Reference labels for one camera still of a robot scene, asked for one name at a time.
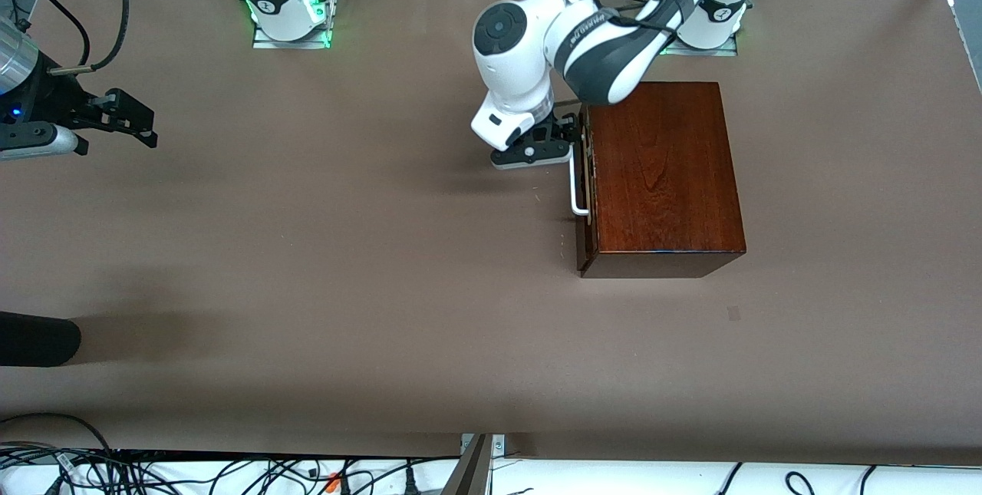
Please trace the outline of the dark brown wooden cabinet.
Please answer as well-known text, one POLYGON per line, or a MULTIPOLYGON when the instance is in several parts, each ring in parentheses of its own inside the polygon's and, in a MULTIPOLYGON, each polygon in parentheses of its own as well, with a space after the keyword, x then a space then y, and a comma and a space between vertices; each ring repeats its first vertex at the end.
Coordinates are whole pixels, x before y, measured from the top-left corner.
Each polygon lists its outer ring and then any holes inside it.
POLYGON ((747 251, 720 86, 643 82, 585 104, 575 157, 585 279, 698 279, 747 251))

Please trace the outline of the black ribbed cylinder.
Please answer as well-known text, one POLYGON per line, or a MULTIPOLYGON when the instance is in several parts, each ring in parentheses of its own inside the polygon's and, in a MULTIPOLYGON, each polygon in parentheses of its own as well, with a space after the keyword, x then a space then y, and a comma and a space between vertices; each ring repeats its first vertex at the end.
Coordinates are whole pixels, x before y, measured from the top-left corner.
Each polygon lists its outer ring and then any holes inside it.
POLYGON ((0 311, 0 366, 66 365, 81 347, 81 329, 64 318, 0 311))

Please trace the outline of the aluminium strut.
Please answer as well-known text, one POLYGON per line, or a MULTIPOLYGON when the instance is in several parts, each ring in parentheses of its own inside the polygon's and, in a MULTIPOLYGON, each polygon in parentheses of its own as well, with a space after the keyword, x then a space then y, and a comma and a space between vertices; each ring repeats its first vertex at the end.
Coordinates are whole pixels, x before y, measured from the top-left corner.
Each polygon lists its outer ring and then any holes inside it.
POLYGON ((466 453, 446 481, 440 495, 489 495, 491 481, 491 440, 476 434, 466 453))

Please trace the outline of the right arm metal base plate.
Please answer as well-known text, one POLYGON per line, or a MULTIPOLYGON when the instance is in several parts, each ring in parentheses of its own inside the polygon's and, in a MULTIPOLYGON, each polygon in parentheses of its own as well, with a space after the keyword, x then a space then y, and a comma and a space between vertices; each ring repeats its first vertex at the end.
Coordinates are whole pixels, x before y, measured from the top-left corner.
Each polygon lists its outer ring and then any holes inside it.
POLYGON ((245 0, 255 48, 329 48, 337 0, 245 0))

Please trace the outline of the small metal bracket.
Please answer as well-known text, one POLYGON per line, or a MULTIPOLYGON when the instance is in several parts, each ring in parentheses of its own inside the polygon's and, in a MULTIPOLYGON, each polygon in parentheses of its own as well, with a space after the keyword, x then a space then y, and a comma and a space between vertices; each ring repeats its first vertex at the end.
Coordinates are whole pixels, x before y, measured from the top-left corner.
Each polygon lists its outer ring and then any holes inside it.
MULTIPOLYGON (((466 433, 460 436, 460 454, 466 453, 471 442, 473 442, 476 435, 473 433, 466 433)), ((491 459, 501 459, 506 454, 506 436, 504 434, 487 434, 487 438, 491 440, 492 449, 490 450, 491 459)))

